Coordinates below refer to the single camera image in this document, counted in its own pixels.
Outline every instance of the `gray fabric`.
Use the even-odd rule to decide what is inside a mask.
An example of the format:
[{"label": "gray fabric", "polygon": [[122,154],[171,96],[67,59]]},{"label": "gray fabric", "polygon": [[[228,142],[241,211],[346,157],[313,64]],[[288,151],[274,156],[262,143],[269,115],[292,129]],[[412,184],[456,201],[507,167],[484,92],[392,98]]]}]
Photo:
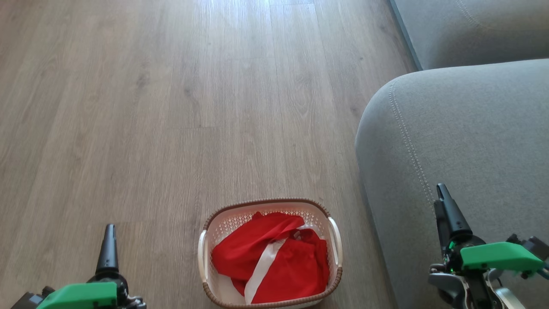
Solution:
[{"label": "gray fabric", "polygon": [[547,0],[393,0],[422,69],[549,57]]},{"label": "gray fabric", "polygon": [[[383,86],[356,137],[365,192],[400,308],[444,308],[432,202],[445,183],[473,232],[549,242],[549,59],[421,71]],[[504,284],[547,308],[549,281]]]}]

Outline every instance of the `clothing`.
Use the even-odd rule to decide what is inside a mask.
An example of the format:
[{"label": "clothing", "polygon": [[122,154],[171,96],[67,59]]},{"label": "clothing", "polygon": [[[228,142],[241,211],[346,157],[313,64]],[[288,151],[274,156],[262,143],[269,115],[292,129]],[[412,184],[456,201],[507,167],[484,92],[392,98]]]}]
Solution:
[{"label": "clothing", "polygon": [[326,241],[303,218],[257,212],[212,250],[217,271],[229,276],[247,304],[324,292],[329,268]]}]

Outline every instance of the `robotic arm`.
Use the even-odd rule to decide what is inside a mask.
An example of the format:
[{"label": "robotic arm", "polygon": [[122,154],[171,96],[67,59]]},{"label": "robotic arm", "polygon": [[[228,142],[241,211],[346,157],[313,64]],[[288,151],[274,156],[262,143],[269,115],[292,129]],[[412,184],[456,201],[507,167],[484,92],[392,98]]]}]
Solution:
[{"label": "robotic arm", "polygon": [[503,271],[528,279],[538,273],[549,279],[549,246],[536,237],[520,241],[513,234],[505,242],[487,244],[473,235],[465,217],[444,184],[436,186],[436,226],[442,264],[432,264],[428,282],[455,309],[522,309],[513,293],[494,287]]},{"label": "robotic arm", "polygon": [[116,231],[105,228],[96,273],[87,283],[69,284],[42,294],[25,293],[12,309],[147,309],[141,297],[128,294],[128,282],[118,269]]}]

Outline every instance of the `seam stitching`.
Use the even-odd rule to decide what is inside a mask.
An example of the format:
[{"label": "seam stitching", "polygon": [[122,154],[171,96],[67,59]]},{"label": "seam stitching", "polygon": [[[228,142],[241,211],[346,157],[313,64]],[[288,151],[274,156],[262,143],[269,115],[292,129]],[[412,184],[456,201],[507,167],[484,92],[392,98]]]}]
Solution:
[{"label": "seam stitching", "polygon": [[469,21],[470,24],[472,24],[474,27],[480,27],[485,28],[482,26],[480,22],[478,22],[476,19],[473,18],[471,13],[469,13],[469,10],[465,7],[465,4],[461,0],[456,0],[457,6],[460,8],[461,13],[465,16],[465,18]]},{"label": "seam stitching", "polygon": [[425,174],[423,173],[423,168],[421,167],[421,165],[419,163],[419,160],[417,158],[417,155],[416,155],[416,151],[413,148],[412,141],[411,141],[410,136],[408,134],[408,130],[406,129],[406,125],[404,124],[404,119],[402,117],[402,114],[400,113],[400,108],[399,108],[398,104],[396,103],[396,96],[395,96],[396,82],[397,81],[395,80],[389,88],[389,102],[391,103],[391,107],[393,109],[393,114],[395,115],[396,122],[399,125],[400,134],[402,135],[402,139],[404,140],[404,145],[406,146],[406,149],[408,150],[408,154],[410,155],[410,159],[412,159],[412,165],[413,165],[414,169],[416,170],[417,177],[419,179],[419,182],[421,183],[421,187],[423,189],[423,192],[425,193],[425,198],[427,199],[427,205],[429,205],[429,208],[431,209],[431,211],[433,213],[433,216],[436,218],[435,211],[434,211],[433,205],[431,203],[431,201],[434,200],[433,192],[431,191],[431,188],[429,187],[429,183],[427,182]]}]

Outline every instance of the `basket rim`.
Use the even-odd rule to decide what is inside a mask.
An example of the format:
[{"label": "basket rim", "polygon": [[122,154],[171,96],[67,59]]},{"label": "basket rim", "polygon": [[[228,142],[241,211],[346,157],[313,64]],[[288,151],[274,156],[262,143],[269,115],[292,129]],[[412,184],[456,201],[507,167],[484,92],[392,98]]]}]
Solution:
[{"label": "basket rim", "polygon": [[251,201],[248,201],[248,202],[236,203],[236,204],[232,204],[232,205],[229,205],[229,206],[222,207],[222,208],[218,209],[216,212],[214,212],[213,214],[211,214],[208,217],[208,219],[204,223],[203,230],[208,230],[208,228],[210,227],[210,224],[214,220],[214,218],[217,217],[220,213],[222,213],[224,211],[231,210],[231,209],[236,209],[236,208],[240,208],[240,207],[252,206],[252,205],[270,204],[270,203],[273,203],[273,202],[278,202],[278,203],[290,203],[290,202],[307,203],[307,204],[313,205],[316,208],[320,209],[322,211],[322,213],[324,213],[326,218],[331,217],[330,212],[324,206],[320,205],[319,203],[317,203],[313,200],[309,200],[308,198],[302,198],[302,197],[263,198],[261,200],[251,200]]},{"label": "basket rim", "polygon": [[[236,203],[232,204],[226,207],[222,207],[218,209],[216,212],[214,212],[206,222],[204,223],[204,229],[203,231],[207,231],[210,227],[210,224],[212,220],[217,217],[220,213],[235,209],[239,207],[246,207],[246,206],[252,206],[252,205],[261,205],[261,204],[269,204],[273,202],[279,202],[279,203],[286,203],[286,202],[300,202],[300,203],[307,203],[312,206],[315,206],[316,208],[320,209],[322,213],[326,216],[327,219],[331,218],[330,212],[324,208],[324,206],[320,205],[319,203],[309,200],[308,198],[301,198],[301,197],[290,197],[290,198],[265,198],[261,200],[252,200],[248,202],[242,202],[242,203]],[[328,289],[326,289],[324,292],[316,295],[312,295],[309,297],[303,297],[300,299],[293,299],[293,300],[285,300],[285,301],[278,301],[278,302],[268,302],[264,304],[251,304],[251,305],[234,305],[234,304],[227,304],[225,302],[220,301],[210,290],[210,287],[207,282],[202,282],[202,287],[204,288],[204,292],[208,296],[208,298],[216,305],[226,308],[226,309],[238,309],[238,308],[256,308],[256,309],[268,309],[268,308],[284,308],[289,306],[295,306],[295,305],[302,305],[306,304],[308,302],[314,302],[319,301],[324,298],[326,298],[328,295],[333,293],[335,289],[338,287],[339,282],[341,281],[341,276],[343,275],[343,266],[339,266],[337,270],[337,274],[335,275],[334,282],[330,285]]]}]

